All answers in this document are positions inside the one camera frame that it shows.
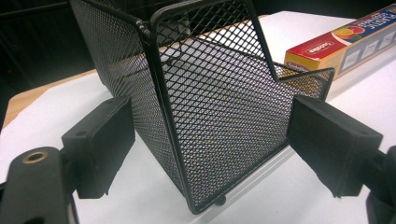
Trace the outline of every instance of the mesh wall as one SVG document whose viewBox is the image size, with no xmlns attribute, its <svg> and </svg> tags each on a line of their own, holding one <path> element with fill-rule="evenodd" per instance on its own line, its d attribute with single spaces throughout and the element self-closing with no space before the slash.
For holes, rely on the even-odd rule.
<svg viewBox="0 0 396 224">
<path fill-rule="evenodd" d="M 273 64 L 244 0 L 185 2 L 149 23 L 71 3 L 101 79 L 132 96 L 137 132 L 194 214 L 286 145 L 295 94 L 324 99 L 332 81 Z"/>
</svg>

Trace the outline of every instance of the box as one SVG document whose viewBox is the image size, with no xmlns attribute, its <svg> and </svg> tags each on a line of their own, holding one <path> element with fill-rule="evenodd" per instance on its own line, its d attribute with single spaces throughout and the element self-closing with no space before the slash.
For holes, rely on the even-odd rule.
<svg viewBox="0 0 396 224">
<path fill-rule="evenodd" d="M 340 77 L 396 42 L 396 4 L 288 49 L 285 65 L 303 71 L 333 67 Z"/>
</svg>

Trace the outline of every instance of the logo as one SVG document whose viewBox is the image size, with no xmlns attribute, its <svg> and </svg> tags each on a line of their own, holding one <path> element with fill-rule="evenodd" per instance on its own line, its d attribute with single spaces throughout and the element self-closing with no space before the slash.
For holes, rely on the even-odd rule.
<svg viewBox="0 0 396 224">
<path fill-rule="evenodd" d="M 325 49 L 328 49 L 328 48 L 331 47 L 332 45 L 334 45 L 333 42 L 326 41 L 326 42 L 324 42 L 324 43 L 321 43 L 321 44 L 319 44 L 319 45 L 313 47 L 312 49 L 306 50 L 305 52 L 306 52 L 307 54 L 316 54 L 316 53 L 321 52 L 321 51 L 323 51 L 323 50 L 325 50 Z"/>
<path fill-rule="evenodd" d="M 287 62 L 287 66 L 289 66 L 290 68 L 293 68 L 295 70 L 302 71 L 302 72 L 309 72 L 310 71 L 306 67 L 304 67 L 304 66 L 302 66 L 300 64 L 297 64 L 297 63 Z"/>
</svg>

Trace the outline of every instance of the white table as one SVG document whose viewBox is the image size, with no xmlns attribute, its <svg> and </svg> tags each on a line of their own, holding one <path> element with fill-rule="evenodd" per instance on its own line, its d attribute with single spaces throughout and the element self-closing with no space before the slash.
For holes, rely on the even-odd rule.
<svg viewBox="0 0 396 224">
<path fill-rule="evenodd" d="M 293 12 L 261 18 L 273 59 L 281 63 L 286 49 L 350 21 Z M 384 152 L 396 145 L 395 56 L 393 47 L 340 77 L 328 97 L 331 105 L 384 134 L 380 147 Z M 61 136 L 110 97 L 96 74 L 45 92 L 2 131 L 0 182 L 6 180 L 13 158 L 35 147 L 62 148 Z M 76 203 L 82 224 L 367 223 L 367 194 L 363 188 L 360 197 L 334 199 L 315 173 L 286 148 L 230 192 L 222 207 L 212 206 L 194 216 L 137 136 L 109 195 Z"/>
</svg>

